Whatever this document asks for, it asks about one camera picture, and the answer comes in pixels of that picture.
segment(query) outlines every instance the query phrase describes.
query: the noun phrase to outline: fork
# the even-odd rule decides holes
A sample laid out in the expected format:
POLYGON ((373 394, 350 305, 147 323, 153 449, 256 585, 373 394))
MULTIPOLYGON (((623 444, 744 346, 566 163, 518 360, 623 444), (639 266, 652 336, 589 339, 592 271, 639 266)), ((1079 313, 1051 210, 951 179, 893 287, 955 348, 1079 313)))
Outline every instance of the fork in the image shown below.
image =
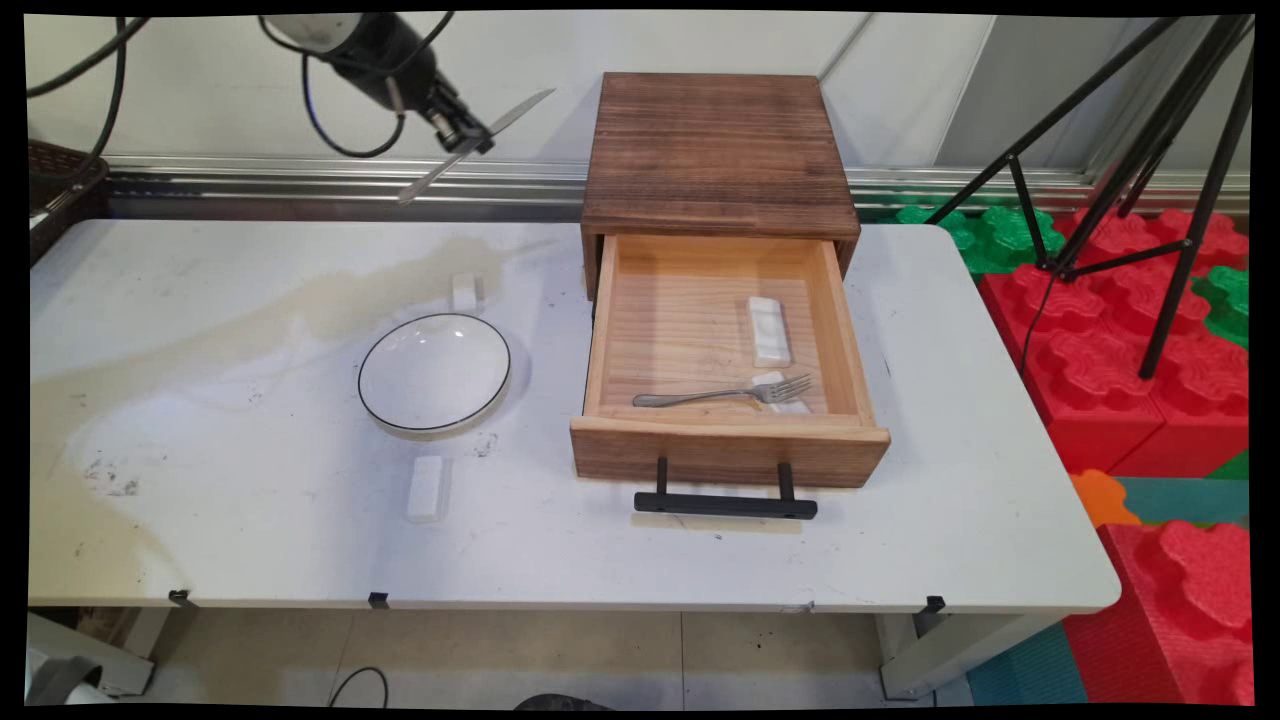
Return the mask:
POLYGON ((704 397, 721 397, 726 395, 750 395, 760 402, 772 405, 774 402, 791 400, 792 397, 809 389, 810 383, 812 380, 809 379, 809 374, 805 373, 796 378, 776 383, 763 383, 755 387, 740 389, 717 389, 713 392, 695 392, 692 395, 637 395, 631 400, 631 405, 635 407, 666 407, 677 402, 701 400, 704 397))

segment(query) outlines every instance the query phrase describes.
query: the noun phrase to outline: orange foam piece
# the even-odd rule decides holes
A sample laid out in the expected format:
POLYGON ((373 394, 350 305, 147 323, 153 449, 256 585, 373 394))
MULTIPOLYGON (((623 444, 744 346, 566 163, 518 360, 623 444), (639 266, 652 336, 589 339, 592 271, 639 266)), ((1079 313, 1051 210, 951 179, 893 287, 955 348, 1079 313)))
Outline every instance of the orange foam piece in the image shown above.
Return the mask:
POLYGON ((1079 475, 1071 475, 1071 484, 1075 486, 1075 495, 1080 496, 1084 511, 1089 514, 1094 528, 1107 523, 1142 524, 1142 520, 1124 506, 1128 495, 1124 486, 1102 470, 1085 470, 1079 475))

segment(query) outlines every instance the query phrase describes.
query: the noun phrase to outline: white block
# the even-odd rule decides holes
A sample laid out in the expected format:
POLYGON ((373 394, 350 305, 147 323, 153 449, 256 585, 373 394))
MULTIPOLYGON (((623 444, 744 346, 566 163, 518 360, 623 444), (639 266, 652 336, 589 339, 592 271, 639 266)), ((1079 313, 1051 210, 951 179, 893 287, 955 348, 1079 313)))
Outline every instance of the white block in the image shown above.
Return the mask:
POLYGON ((445 462, 438 455, 424 455, 413 460, 413 478, 408 486, 408 520, 430 523, 444 515, 443 495, 445 462))
MULTIPOLYGON (((768 373, 764 373, 763 375, 755 375, 754 378, 751 378, 751 384, 759 386, 764 383, 781 383, 786 378, 782 377, 782 373, 777 370, 771 370, 768 373)), ((794 397, 783 402, 769 402, 769 404, 762 402, 762 405, 764 405, 765 407, 773 410, 780 415, 808 415, 809 413, 812 413, 812 410, 809 410, 809 406, 805 405, 804 401, 800 400, 799 397, 794 397)))
POLYGON ((782 304, 769 297, 750 297, 746 309, 751 314, 751 338, 755 342, 756 368, 790 368, 791 348, 787 346, 787 328, 782 322, 782 304))
POLYGON ((458 273, 453 275, 453 311, 475 313, 476 302, 476 277, 471 273, 458 273))

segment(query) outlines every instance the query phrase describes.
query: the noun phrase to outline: open drawer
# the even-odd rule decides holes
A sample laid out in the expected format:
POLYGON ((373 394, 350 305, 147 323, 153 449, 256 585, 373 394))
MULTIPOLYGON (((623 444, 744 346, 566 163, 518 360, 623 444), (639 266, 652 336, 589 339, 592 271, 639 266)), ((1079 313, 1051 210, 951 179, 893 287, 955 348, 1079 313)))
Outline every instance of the open drawer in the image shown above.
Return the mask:
POLYGON ((570 421, 584 478, 861 487, 888 448, 876 427, 831 242, 607 236, 582 416, 570 421), (636 395, 749 387, 750 296, 782 304, 792 364, 809 373, 783 415, 750 396, 632 407, 636 395))

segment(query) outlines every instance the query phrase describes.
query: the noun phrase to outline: drawer handle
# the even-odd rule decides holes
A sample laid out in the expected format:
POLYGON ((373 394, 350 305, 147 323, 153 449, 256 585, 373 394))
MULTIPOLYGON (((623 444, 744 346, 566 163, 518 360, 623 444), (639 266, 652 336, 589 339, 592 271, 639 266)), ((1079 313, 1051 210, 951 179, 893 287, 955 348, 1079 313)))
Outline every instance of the drawer handle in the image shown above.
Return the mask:
POLYGON ((726 497, 722 495, 682 495, 667 492, 667 459, 658 459, 658 492, 637 492, 637 512, 678 512, 682 515, 730 515, 736 518, 786 518, 812 520, 818 503, 796 500, 791 483, 791 464, 778 462, 778 491, 782 497, 726 497))

